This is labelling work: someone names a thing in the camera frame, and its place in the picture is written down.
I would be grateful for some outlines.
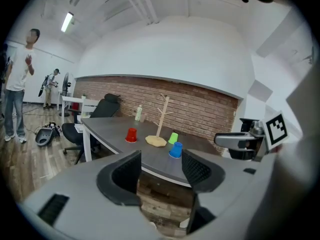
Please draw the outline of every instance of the water bottle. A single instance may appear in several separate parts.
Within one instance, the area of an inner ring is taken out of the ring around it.
[[[142,106],[139,105],[138,108],[136,109],[136,114],[135,114],[136,121],[140,121],[141,112],[142,112]]]

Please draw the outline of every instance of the fluorescent light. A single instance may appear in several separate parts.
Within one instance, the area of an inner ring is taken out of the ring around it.
[[[62,28],[61,28],[61,31],[62,31],[62,32],[66,32],[67,27],[68,27],[68,25],[69,25],[69,23],[70,23],[70,21],[71,21],[71,19],[72,19],[73,16],[74,16],[74,15],[73,15],[71,12],[68,12],[68,13],[66,14],[65,19],[64,19],[64,22],[63,22],[63,24],[62,24]]]

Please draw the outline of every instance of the blue cup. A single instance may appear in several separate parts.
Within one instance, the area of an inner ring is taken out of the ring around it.
[[[173,144],[172,149],[169,152],[169,155],[173,158],[180,158],[181,157],[181,152],[182,152],[182,143],[180,142],[175,142]]]

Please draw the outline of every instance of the wooden mug tree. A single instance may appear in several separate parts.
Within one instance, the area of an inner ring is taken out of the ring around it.
[[[164,98],[164,106],[163,106],[162,110],[160,108],[158,108],[158,110],[161,113],[159,124],[155,123],[158,126],[158,130],[156,131],[155,136],[149,135],[149,136],[145,137],[146,142],[152,146],[155,146],[155,147],[164,147],[167,144],[167,142],[163,138],[160,137],[160,132],[161,132],[162,124],[165,119],[165,115],[173,113],[173,112],[166,113],[168,103],[172,102],[173,100],[170,100],[169,96],[164,96],[162,93],[161,93],[161,96]]]

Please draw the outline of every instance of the brick wall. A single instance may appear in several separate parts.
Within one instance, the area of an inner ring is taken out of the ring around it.
[[[167,112],[163,125],[181,132],[210,140],[216,133],[231,132],[238,106],[238,100],[228,95],[171,81],[126,77],[97,76],[85,77],[76,81],[74,97],[86,94],[88,99],[100,100],[106,93],[121,95],[118,116],[135,116],[136,109],[142,105],[146,119],[159,122],[164,100],[161,93],[169,95]]]

